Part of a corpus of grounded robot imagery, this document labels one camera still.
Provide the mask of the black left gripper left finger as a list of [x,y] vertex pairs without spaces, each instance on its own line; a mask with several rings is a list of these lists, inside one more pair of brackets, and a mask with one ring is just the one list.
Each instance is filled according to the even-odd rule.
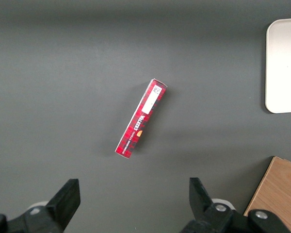
[[0,214],[0,233],[63,233],[81,203],[78,179],[69,179],[49,200],[31,205],[8,220]]

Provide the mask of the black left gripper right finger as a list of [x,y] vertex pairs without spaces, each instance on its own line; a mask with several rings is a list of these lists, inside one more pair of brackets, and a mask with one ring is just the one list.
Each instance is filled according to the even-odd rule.
[[189,180],[189,201],[194,220],[183,233],[288,233],[288,227],[274,213],[254,209],[247,216],[224,203],[212,201],[199,178]]

